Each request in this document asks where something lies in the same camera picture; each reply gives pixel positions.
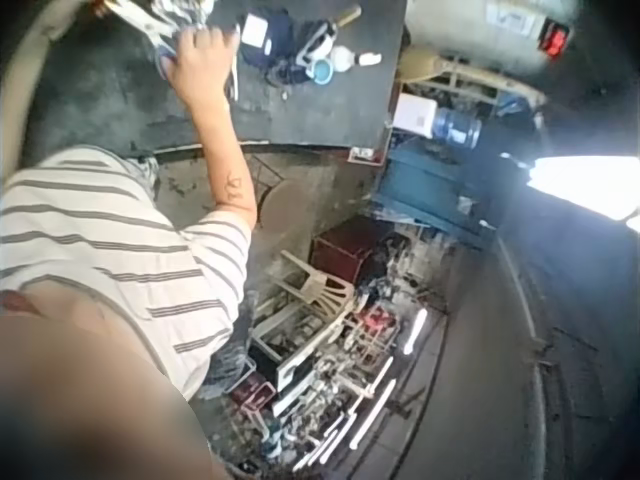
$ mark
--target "red digital display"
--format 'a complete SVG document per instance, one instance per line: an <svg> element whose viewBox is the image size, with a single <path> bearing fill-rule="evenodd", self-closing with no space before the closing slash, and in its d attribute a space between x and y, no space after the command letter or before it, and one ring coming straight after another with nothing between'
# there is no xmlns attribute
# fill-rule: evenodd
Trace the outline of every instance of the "red digital display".
<svg viewBox="0 0 640 480"><path fill-rule="evenodd" d="M568 39L569 27L547 18L540 33L539 48L550 57L557 57L564 50Z"/></svg>

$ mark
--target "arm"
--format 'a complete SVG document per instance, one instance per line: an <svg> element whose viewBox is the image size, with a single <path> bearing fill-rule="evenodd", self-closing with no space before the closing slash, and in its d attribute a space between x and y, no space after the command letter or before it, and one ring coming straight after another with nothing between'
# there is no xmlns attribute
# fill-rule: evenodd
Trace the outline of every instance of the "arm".
<svg viewBox="0 0 640 480"><path fill-rule="evenodd" d="M181 34L176 61L166 61L167 76L193 118L204 149L215 210L234 212L250 229L256 224L253 182L238 144L224 84L239 36L218 29Z"/></svg>

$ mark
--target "forearm tattoo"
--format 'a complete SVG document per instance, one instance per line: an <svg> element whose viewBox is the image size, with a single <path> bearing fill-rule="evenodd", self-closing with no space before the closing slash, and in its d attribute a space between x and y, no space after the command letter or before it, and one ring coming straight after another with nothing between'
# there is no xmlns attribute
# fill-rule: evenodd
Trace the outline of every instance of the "forearm tattoo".
<svg viewBox="0 0 640 480"><path fill-rule="evenodd" d="M227 201L240 200L242 198L242 178L234 177L231 172L229 172L224 190L227 194Z"/></svg>

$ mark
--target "striped shirt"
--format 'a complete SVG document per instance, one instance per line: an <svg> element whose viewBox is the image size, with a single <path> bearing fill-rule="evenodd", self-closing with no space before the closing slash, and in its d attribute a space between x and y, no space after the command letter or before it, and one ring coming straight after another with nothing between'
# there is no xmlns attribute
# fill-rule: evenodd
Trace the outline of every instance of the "striped shirt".
<svg viewBox="0 0 640 480"><path fill-rule="evenodd" d="M222 211L176 231L148 191L91 148L18 172L0 201L0 289L54 280L90 293L189 399L238 316L251 231Z"/></svg>

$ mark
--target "white box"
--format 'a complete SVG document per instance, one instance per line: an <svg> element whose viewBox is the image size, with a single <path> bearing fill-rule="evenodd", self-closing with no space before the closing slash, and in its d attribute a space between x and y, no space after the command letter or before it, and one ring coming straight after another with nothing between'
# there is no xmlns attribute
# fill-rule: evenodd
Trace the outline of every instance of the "white box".
<svg viewBox="0 0 640 480"><path fill-rule="evenodd" d="M438 102L435 100L401 93L393 116L393 126L432 138L431 129L437 110Z"/></svg>

